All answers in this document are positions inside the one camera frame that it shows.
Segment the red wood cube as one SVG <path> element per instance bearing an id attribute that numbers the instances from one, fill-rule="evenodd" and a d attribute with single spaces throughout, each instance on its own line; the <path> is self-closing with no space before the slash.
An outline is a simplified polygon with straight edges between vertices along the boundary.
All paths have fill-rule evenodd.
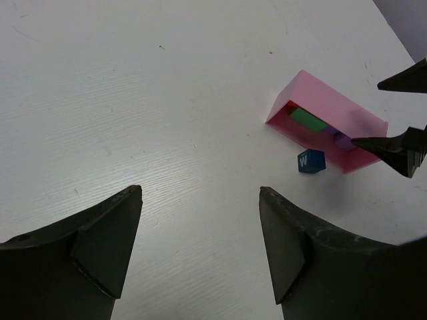
<path id="1" fill-rule="evenodd" d="M 293 101 L 288 101 L 287 107 L 288 107 L 288 109 L 297 109 L 300 106 L 298 104 L 294 103 Z"/>

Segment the dark blue letter cube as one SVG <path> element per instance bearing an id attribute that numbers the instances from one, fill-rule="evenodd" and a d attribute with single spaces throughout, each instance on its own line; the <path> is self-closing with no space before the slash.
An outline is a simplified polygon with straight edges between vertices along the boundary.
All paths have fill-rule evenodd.
<path id="1" fill-rule="evenodd" d="M 323 151 L 306 149 L 297 156 L 300 173 L 316 174 L 326 169 L 326 158 Z"/>

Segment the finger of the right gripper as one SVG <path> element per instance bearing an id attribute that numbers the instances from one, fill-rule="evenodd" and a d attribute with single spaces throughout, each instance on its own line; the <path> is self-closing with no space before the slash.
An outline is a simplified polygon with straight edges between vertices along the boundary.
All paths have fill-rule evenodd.
<path id="1" fill-rule="evenodd" d="M 409 179 L 426 158 L 426 128 L 409 127 L 396 137 L 354 138 L 352 143 Z"/>
<path id="2" fill-rule="evenodd" d="M 427 93 L 426 58 L 377 84 L 383 91 Z"/>

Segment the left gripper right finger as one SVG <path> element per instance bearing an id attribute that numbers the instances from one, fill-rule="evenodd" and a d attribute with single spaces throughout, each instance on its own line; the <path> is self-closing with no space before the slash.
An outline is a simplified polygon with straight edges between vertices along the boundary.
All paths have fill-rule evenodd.
<path id="1" fill-rule="evenodd" d="M 260 189 L 260 220 L 285 319 L 425 319 L 426 239 L 367 239 Z"/>

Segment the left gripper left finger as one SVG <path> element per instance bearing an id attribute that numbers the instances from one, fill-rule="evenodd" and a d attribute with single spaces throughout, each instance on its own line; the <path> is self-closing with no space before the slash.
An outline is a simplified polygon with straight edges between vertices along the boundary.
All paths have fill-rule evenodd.
<path id="1" fill-rule="evenodd" d="M 111 319 L 141 217 L 131 185 L 1 244 L 2 319 Z"/>

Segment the pink plastic box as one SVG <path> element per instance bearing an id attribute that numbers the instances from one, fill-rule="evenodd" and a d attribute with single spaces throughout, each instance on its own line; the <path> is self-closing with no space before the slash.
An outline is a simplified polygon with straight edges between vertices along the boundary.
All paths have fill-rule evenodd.
<path id="1" fill-rule="evenodd" d="M 290 118 L 293 101 L 307 112 L 321 119 L 350 139 L 359 137 L 385 137 L 388 122 L 375 116 L 362 106 L 345 97 L 326 83 L 301 70 L 277 96 L 266 119 L 266 125 L 305 147 L 325 153 L 326 161 L 344 174 L 357 171 L 380 159 L 356 147 L 345 151 L 334 143 L 334 135 L 324 130 L 313 132 Z"/>

